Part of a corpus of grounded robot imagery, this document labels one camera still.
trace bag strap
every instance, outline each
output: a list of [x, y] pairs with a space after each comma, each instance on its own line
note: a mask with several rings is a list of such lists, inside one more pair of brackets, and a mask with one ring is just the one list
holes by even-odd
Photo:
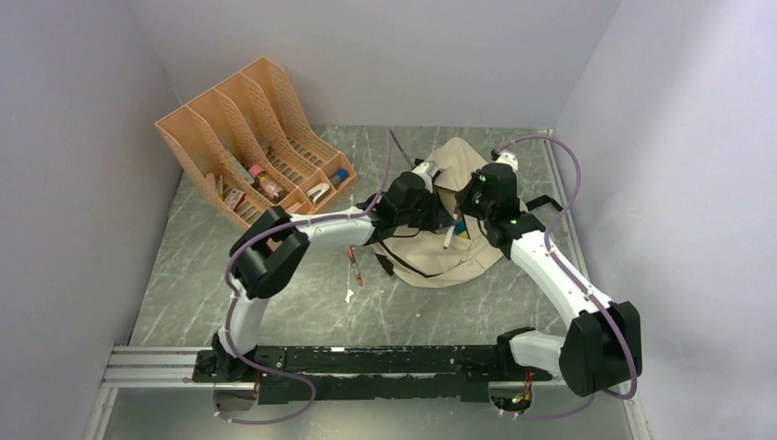
[[526, 209], [529, 211], [534, 211], [535, 209], [539, 208], [540, 206], [543, 206], [544, 204], [551, 204], [554, 208], [556, 208], [556, 211], [561, 212], [563, 209], [562, 206], [556, 202], [556, 199], [552, 198], [550, 195], [545, 194], [541, 195], [540, 197], [537, 197], [536, 199], [533, 199], [526, 203]]
[[[407, 262], [407, 261], [405, 261], [404, 259], [400, 258], [400, 257], [399, 257], [397, 254], [395, 254], [394, 252], [391, 252], [391, 250], [390, 250], [390, 249], [389, 249], [389, 248], [386, 246], [386, 244], [385, 244], [385, 243], [383, 243], [382, 241], [378, 241], [378, 244], [379, 244], [379, 245], [380, 245], [380, 246], [383, 248], [383, 250], [385, 250], [385, 251], [386, 251], [386, 253], [388, 253], [388, 254], [389, 254], [389, 255], [390, 255], [390, 256], [391, 256], [393, 259], [395, 259], [395, 260], [396, 260], [396, 261], [397, 261], [397, 262], [398, 262], [398, 263], [399, 263], [399, 264], [400, 264], [400, 265], [401, 265], [403, 268], [405, 268], [405, 269], [407, 269], [407, 270], [411, 270], [411, 271], [413, 271], [413, 272], [415, 272], [415, 273], [417, 273], [417, 274], [421, 275], [423, 278], [433, 278], [433, 277], [436, 277], [436, 276], [438, 276], [438, 275], [442, 275], [442, 274], [443, 274], [442, 272], [440, 272], [440, 273], [435, 273], [434, 275], [427, 275], [427, 274], [425, 274], [425, 273], [421, 272], [420, 270], [413, 268], [413, 267], [412, 267], [412, 265], [411, 265], [410, 263], [408, 263], [408, 262]], [[389, 271], [389, 270], [386, 268], [386, 266], [384, 265], [384, 262], [382, 262], [382, 261], [380, 260], [380, 257], [382, 257], [382, 256], [380, 256], [380, 255], [378, 255], [378, 254], [375, 254], [375, 255], [376, 255], [376, 256], [378, 256], [378, 263], [380, 263], [380, 266], [381, 266], [381, 267], [383, 267], [383, 269], [384, 269], [386, 272], [388, 272], [388, 275], [389, 275], [389, 276], [390, 276], [390, 275], [393, 275], [393, 274], [394, 274], [393, 265], [391, 266], [391, 271]]]

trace marker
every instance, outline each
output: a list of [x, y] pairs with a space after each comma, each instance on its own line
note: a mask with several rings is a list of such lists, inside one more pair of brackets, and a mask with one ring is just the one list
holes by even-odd
[[351, 259], [351, 264], [354, 266], [354, 271], [356, 272], [356, 280], [359, 282], [359, 286], [364, 286], [364, 281], [362, 280], [362, 274], [359, 273], [359, 267], [356, 265], [356, 257], [354, 257], [354, 247], [349, 246], [346, 249], [348, 249], [348, 257]]

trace plastic desk organizer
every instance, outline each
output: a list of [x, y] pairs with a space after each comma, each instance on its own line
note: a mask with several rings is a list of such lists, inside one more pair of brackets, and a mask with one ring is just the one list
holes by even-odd
[[[289, 76], [278, 64], [261, 58], [214, 88], [160, 119], [157, 128], [200, 193], [243, 229], [256, 221], [272, 203], [243, 178], [227, 151], [248, 168], [258, 163], [289, 195], [277, 205], [294, 214], [325, 210], [356, 183], [356, 171], [345, 155], [311, 130]], [[269, 141], [262, 150], [258, 139]], [[348, 177], [337, 188], [329, 178], [338, 170]], [[235, 211], [229, 209], [209, 185], [211, 172], [224, 178], [224, 191], [246, 193]], [[306, 192], [330, 183], [329, 194], [313, 204]]]

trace small bottle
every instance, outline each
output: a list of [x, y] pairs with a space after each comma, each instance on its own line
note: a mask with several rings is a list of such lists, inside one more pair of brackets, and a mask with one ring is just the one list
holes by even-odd
[[289, 192], [284, 190], [282, 186], [274, 181], [264, 167], [258, 163], [251, 165], [251, 168], [248, 169], [248, 174], [254, 178], [253, 187], [264, 191], [272, 203], [276, 204], [289, 195]]
[[337, 170], [334, 176], [329, 178], [329, 182], [331, 182], [332, 186], [336, 189], [338, 186], [340, 186], [340, 182], [344, 181], [347, 178], [348, 178], [348, 171], [343, 170], [341, 168], [340, 170]]

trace white plastic part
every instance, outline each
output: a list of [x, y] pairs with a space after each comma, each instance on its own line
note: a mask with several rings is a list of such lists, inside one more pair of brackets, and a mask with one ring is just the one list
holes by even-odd
[[564, 339], [536, 330], [521, 333], [510, 339], [510, 351], [518, 365], [544, 369], [554, 376], [561, 376], [558, 361]]
[[432, 178], [435, 174], [437, 174], [437, 171], [440, 170], [440, 167], [437, 165], [437, 162], [433, 160], [428, 160], [423, 163], [420, 163], [417, 167], [415, 167], [412, 171], [413, 174], [418, 174], [423, 179], [424, 183], [426, 183], [426, 191], [432, 192]]
[[454, 231], [456, 229], [456, 220], [458, 220], [459, 214], [454, 213], [454, 223], [448, 228], [448, 232], [445, 233], [445, 241], [443, 242], [443, 249], [447, 249], [451, 246], [451, 239], [454, 237]]
[[329, 183], [319, 183], [306, 192], [305, 195], [311, 199], [313, 204], [319, 204], [329, 194], [330, 189]]
[[551, 248], [555, 250], [556, 256], [588, 288], [588, 292], [580, 291], [580, 288], [553, 261], [545, 249], [542, 235], [542, 231], [532, 231], [524, 234], [518, 240], [514, 240], [510, 249], [510, 259], [526, 270], [534, 282], [540, 286], [568, 328], [572, 320], [581, 312], [586, 311], [591, 314], [598, 312], [596, 306], [588, 300], [587, 295], [595, 295], [603, 304], [608, 304], [612, 300], [586, 280], [551, 241]]
[[[262, 317], [265, 315], [269, 299], [262, 300], [254, 298], [249, 300], [246, 297], [246, 288], [243, 284], [232, 278], [232, 283], [237, 286], [238, 298], [235, 310], [232, 312], [232, 323], [230, 323], [229, 335], [232, 337], [232, 341], [235, 343], [235, 348], [241, 355], [251, 351], [257, 346], [257, 338], [259, 338], [259, 326], [262, 324]], [[221, 341], [224, 350], [227, 353], [236, 357], [236, 354], [232, 352], [232, 348], [226, 343], [226, 330], [222, 325], [219, 328], [219, 341]]]
[[355, 206], [330, 214], [302, 215], [292, 214], [291, 221], [307, 221], [308, 225], [297, 226], [300, 232], [307, 234], [311, 241], [310, 250], [344, 248], [346, 246], [364, 245], [372, 237], [375, 227], [367, 215], [363, 217], [343, 218], [328, 222], [313, 223], [310, 221], [316, 217], [332, 214], [357, 215], [363, 211]]
[[512, 168], [512, 172], [518, 172], [518, 158], [509, 151], [502, 151], [499, 153], [497, 163], [506, 163]]

